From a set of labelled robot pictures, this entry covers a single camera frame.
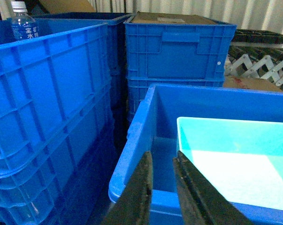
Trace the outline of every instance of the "black tray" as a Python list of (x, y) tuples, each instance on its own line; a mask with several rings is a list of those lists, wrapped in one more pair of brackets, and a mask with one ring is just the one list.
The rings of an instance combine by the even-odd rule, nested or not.
[(264, 44), (283, 44), (283, 34), (274, 33), (268, 30), (237, 29), (232, 41)]

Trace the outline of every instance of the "white label on box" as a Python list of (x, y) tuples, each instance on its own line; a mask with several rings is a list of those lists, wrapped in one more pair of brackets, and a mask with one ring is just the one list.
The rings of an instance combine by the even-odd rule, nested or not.
[(174, 23), (184, 23), (185, 21), (182, 19), (175, 19), (175, 18), (163, 18), (163, 17), (158, 17), (158, 21), (161, 22), (174, 22)]

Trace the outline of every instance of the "plastic water bottle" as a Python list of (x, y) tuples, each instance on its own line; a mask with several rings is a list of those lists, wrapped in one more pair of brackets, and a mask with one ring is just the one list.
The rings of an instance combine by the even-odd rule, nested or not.
[(39, 29), (36, 21), (27, 13), (28, 10), (23, 1), (12, 1), (15, 17), (12, 18), (12, 30), (17, 41), (39, 37)]

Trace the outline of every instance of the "bottle cap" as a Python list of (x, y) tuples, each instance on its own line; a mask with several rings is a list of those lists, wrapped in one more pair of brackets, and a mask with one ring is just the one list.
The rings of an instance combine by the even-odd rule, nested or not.
[(24, 1), (12, 1), (12, 8), (15, 13), (27, 13), (27, 7), (25, 6)]

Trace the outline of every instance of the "cardboard lid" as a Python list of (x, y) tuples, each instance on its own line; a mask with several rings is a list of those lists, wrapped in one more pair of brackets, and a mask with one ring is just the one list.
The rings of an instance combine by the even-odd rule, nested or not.
[(132, 23), (159, 23), (159, 24), (217, 24), (216, 22), (199, 15), (177, 15), (164, 13), (138, 12)]
[(265, 79), (226, 76), (224, 88), (239, 88), (251, 90), (266, 90), (283, 92), (276, 85)]

